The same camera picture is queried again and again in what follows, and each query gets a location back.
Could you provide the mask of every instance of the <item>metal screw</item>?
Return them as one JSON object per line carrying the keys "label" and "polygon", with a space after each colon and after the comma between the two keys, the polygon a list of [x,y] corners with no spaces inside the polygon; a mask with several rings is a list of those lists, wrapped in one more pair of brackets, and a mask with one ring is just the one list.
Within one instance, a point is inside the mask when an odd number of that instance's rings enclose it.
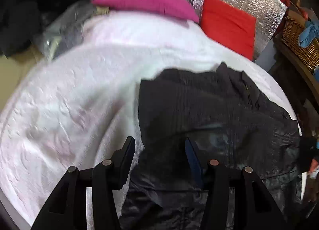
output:
{"label": "metal screw", "polygon": [[212,166],[216,166],[216,165],[219,165],[219,162],[215,159],[212,159],[209,161],[209,164],[212,165]]}
{"label": "metal screw", "polygon": [[252,172],[253,172],[253,169],[252,169],[250,166],[246,166],[246,167],[245,167],[245,172],[247,172],[247,173],[252,173]]}
{"label": "metal screw", "polygon": [[104,166],[111,165],[111,163],[112,163],[112,161],[109,160],[109,159],[106,159],[106,160],[104,160],[104,161],[102,162],[102,164],[103,164]]}
{"label": "metal screw", "polygon": [[68,168],[68,172],[69,172],[69,173],[73,173],[76,169],[77,169],[77,168],[76,168],[75,166],[70,166],[70,167]]}

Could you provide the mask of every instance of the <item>pillow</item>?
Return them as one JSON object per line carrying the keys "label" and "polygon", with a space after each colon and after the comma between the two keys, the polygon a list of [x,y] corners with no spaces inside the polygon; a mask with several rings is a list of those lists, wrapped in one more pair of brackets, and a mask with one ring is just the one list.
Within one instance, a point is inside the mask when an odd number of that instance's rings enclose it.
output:
{"label": "pillow", "polygon": [[221,0],[204,0],[200,27],[214,41],[253,59],[256,18]]}
{"label": "pillow", "polygon": [[148,11],[199,22],[194,8],[187,0],[92,0],[92,3],[117,10]]}

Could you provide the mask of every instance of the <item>black jacket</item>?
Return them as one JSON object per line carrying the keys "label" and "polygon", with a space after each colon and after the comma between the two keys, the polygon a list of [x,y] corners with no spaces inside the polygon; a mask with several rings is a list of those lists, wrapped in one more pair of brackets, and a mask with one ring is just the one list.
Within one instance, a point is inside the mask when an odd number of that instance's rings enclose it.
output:
{"label": "black jacket", "polygon": [[[288,220],[300,203],[297,121],[244,73],[222,63],[216,72],[168,69],[143,80],[139,124],[145,149],[133,169],[122,229],[199,229],[207,191],[192,179],[185,138],[231,168],[251,166]],[[233,220],[230,189],[227,228]]]}

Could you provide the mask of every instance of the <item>bedding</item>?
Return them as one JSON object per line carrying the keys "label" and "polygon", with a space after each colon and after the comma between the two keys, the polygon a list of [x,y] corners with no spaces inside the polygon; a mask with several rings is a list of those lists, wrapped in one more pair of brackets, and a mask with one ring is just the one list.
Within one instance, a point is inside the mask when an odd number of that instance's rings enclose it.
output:
{"label": "bedding", "polygon": [[[270,101],[296,120],[287,97],[266,71],[209,39],[192,21],[111,12],[90,19],[83,33],[80,46],[51,63],[40,62],[0,115],[0,188],[28,223],[25,229],[69,166],[95,166],[121,148],[127,136],[136,140],[132,168],[136,165],[143,149],[139,84],[165,68],[202,72],[225,62],[245,71]],[[118,215],[128,182],[113,192]],[[87,222],[93,229],[89,189]]]}
{"label": "bedding", "polygon": [[93,0],[93,4],[116,10],[137,10],[199,22],[199,17],[187,0]]}

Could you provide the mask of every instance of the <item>black clamp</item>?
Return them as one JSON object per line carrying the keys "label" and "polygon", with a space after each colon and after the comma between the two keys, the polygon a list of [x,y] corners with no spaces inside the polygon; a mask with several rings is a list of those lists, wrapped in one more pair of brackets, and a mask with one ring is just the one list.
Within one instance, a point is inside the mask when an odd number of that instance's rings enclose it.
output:
{"label": "black clamp", "polygon": [[225,230],[229,187],[235,188],[234,230],[287,229],[277,204],[251,167],[227,168],[190,139],[185,141],[185,151],[197,185],[209,190],[200,230]]}
{"label": "black clamp", "polygon": [[134,152],[135,140],[128,137],[122,149],[94,168],[79,171],[69,167],[31,230],[87,230],[86,194],[90,187],[95,230],[120,230],[112,190],[120,190],[126,183]]}

